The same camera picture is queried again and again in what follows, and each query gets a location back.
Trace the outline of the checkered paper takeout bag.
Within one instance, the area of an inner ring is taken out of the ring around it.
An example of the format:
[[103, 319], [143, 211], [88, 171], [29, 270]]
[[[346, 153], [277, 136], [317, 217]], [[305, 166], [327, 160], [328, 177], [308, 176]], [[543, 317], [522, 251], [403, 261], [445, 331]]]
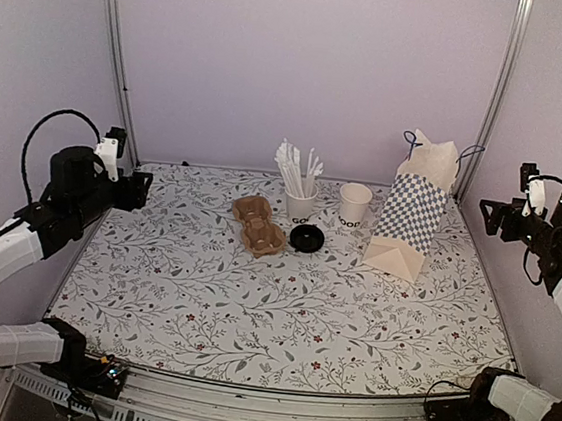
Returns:
[[403, 135], [408, 154], [394, 182], [362, 262], [414, 283], [430, 252], [463, 160], [486, 150], [473, 144], [458, 150], [452, 141], [433, 143], [416, 129]]

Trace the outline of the brown cardboard cup carrier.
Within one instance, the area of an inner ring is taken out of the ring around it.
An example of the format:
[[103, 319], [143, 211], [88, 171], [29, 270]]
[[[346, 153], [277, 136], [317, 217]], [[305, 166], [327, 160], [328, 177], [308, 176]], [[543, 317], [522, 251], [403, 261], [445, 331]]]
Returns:
[[263, 196], [241, 197], [234, 201], [232, 211], [242, 225], [243, 245], [254, 258], [284, 250], [285, 232], [272, 221], [272, 207]]

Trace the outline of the white paper coffee cup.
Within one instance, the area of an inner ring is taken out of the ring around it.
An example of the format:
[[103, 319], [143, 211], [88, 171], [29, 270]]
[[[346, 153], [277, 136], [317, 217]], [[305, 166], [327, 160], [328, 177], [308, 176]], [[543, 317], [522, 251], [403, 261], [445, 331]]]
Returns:
[[345, 183], [340, 190], [339, 222], [347, 228], [357, 228], [364, 220], [373, 199], [372, 191], [363, 184]]

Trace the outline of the black plastic cup lid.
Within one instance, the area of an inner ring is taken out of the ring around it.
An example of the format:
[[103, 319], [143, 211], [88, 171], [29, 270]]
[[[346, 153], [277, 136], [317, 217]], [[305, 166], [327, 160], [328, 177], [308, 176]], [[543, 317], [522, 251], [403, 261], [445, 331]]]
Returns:
[[298, 225], [289, 235], [291, 247], [300, 253], [311, 254], [324, 245], [324, 233], [316, 225]]

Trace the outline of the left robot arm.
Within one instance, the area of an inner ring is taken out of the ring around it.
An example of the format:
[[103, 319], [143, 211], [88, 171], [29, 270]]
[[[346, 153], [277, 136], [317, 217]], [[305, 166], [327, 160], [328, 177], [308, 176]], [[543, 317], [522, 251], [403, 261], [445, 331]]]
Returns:
[[[0, 284], [22, 269], [51, 258], [107, 211], [143, 208], [153, 176], [124, 175], [110, 153], [72, 146], [50, 160], [50, 182], [39, 201], [16, 211], [0, 228]], [[44, 372], [72, 386], [106, 376], [85, 354], [85, 336], [60, 319], [0, 325], [0, 367], [39, 363]]]

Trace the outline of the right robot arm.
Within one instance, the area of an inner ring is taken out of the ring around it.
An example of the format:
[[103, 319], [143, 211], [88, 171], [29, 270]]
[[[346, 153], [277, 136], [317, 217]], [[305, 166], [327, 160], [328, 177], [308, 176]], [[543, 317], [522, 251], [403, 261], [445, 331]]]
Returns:
[[[544, 206], [528, 197], [509, 203], [481, 200], [479, 207], [490, 236], [522, 242], [528, 254], [538, 257], [536, 284], [545, 286], [562, 316], [562, 193], [551, 218], [546, 217]], [[514, 421], [562, 421], [562, 399], [512, 371], [484, 368], [469, 392], [458, 406], [461, 421], [486, 421], [497, 410]]]

